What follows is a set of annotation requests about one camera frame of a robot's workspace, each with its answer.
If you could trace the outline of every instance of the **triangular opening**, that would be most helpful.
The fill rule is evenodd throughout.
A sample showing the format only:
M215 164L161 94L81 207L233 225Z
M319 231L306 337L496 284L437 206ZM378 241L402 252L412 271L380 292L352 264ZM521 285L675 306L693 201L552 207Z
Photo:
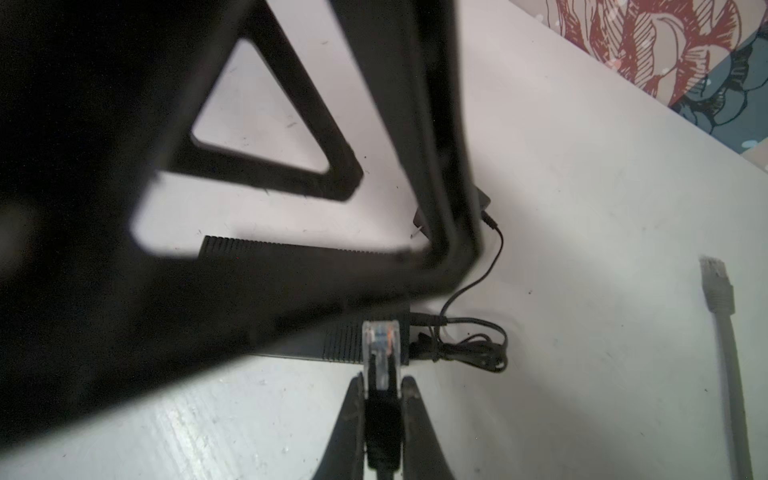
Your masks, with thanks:
M202 144L323 173L329 164L256 47L240 39L192 127Z

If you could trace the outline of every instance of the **white table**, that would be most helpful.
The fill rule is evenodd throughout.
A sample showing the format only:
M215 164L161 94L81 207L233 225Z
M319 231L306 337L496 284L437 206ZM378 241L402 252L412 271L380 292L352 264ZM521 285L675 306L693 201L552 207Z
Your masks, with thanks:
M334 204L161 175L137 238L177 255L206 233L418 247L413 195L329 8L271 3L366 169L358 193ZM463 1L461 33L469 152L507 247L451 312L502 324L511 365L406 369L456 477L729 478L704 253L736 287L754 469L768 478L768 176L504 0ZM255 57L238 51L197 133L322 168ZM497 242L486 236L470 277ZM0 478L311 478L358 370L242 359L10 452Z

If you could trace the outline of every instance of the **black power cable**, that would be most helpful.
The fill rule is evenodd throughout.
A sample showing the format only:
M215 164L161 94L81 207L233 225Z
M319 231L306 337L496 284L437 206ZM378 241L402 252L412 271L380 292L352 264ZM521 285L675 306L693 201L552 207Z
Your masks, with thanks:
M431 359L434 362L440 359L457 360L479 369L488 370L489 372L503 372L507 368L508 337L503 328L483 319L468 316L460 318L448 318L445 316L448 307L451 306L454 300L488 277L504 249L504 234L498 228L498 224L486 212L482 212L481 218L485 224L498 233L498 237L502 241L496 257L494 257L491 266L488 267L488 270L480 278L457 290L456 293L448 298L445 305L442 306L439 315L411 314L411 326L426 326L429 328L429 335L420 333L418 339L411 343L409 348L409 357L411 359ZM476 333L458 343L443 342L440 338L440 327L455 323L473 323L496 330L504 336L504 342L501 344L494 343L491 337L485 333Z

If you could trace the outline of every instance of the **transparent plastic connector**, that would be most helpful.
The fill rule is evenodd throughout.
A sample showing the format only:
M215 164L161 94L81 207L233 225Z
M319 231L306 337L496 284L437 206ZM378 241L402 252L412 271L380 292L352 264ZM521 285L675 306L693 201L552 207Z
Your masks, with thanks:
M393 391L400 395L400 324L397 320L362 323L362 364L366 398L371 374L376 375L376 390L382 391L390 390L390 376L394 374Z

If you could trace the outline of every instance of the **black cable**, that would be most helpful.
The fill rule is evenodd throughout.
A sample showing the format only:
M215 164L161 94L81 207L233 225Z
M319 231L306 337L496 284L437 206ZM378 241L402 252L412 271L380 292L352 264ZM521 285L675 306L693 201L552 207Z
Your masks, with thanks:
M502 241L498 248L498 252L496 253L496 257L494 257L491 266L488 267L480 278L457 290L450 296L450 298L448 298L442 306L439 315L428 315L424 313L411 314L412 326L426 326L429 328L429 335L420 333L418 340L411 343L409 348L409 357L411 359L431 359L433 362L437 362L439 359L458 360L459 362L466 363L467 365L479 369L488 370L489 372L503 372L507 368L508 337L503 328L483 319L473 317L449 319L445 316L448 307L451 306L451 303L453 303L454 300L456 300L462 293L488 277L504 249L504 234L498 228L498 224L486 212L482 212L481 218L483 222L498 233L498 237ZM476 333L458 343L443 342L440 338L440 327L456 323L473 323L475 325L496 330L504 336L504 342L502 344L494 343L491 340L491 337L484 333Z

